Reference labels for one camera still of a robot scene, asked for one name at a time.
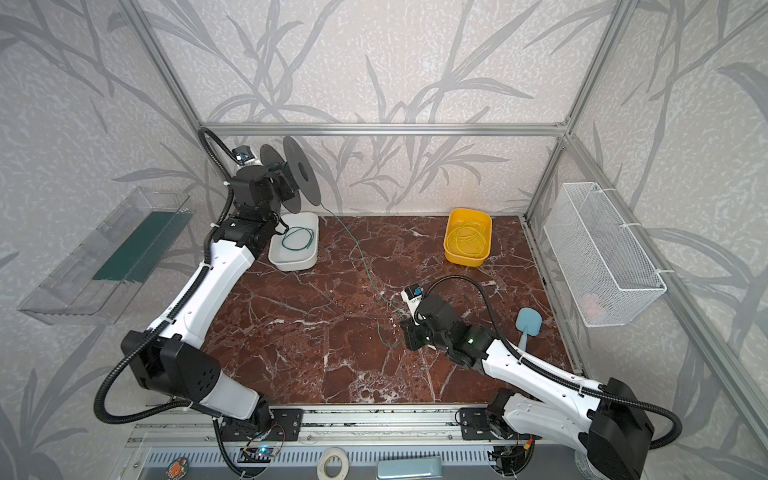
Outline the grey perforated spool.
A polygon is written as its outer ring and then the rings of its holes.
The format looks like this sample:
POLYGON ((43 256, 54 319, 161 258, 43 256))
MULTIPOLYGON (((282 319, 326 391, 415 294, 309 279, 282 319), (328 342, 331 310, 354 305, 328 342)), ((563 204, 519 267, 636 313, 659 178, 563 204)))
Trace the grey perforated spool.
POLYGON ((301 145, 293 137, 286 136, 283 151, 284 156, 267 144, 259 150, 261 163, 267 168, 267 177, 272 181, 280 204, 290 213, 301 211, 301 197, 311 205, 319 206, 322 202, 319 183, 301 145))

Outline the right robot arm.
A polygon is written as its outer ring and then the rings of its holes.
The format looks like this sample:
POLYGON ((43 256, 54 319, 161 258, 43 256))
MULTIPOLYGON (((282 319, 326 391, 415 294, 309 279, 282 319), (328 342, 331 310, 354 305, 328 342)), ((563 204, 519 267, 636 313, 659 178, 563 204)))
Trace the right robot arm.
POLYGON ((401 292, 409 317, 404 344, 443 353, 452 363, 514 386, 487 408, 494 434, 542 437, 585 456, 607 479, 638 479, 650 451, 675 442, 679 416, 639 400, 616 378, 606 383, 566 372, 512 344, 496 321, 468 324, 433 287, 401 292))

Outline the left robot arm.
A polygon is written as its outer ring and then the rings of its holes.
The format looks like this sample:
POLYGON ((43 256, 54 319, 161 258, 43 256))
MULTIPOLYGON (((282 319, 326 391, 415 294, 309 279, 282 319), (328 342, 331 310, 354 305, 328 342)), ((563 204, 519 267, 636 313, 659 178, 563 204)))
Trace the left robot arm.
POLYGON ((274 424, 267 400, 223 373, 219 361, 201 347, 237 281, 272 237, 289 229, 273 181, 278 167, 246 164, 209 128, 200 128, 197 135, 226 186, 223 210, 205 237, 202 262, 172 304, 145 330, 123 338, 124 357, 98 388, 93 411, 99 421, 117 425, 189 407, 247 436, 259 436, 274 424), (126 369, 140 387, 167 395, 168 402, 132 414, 109 412, 109 390, 126 369))

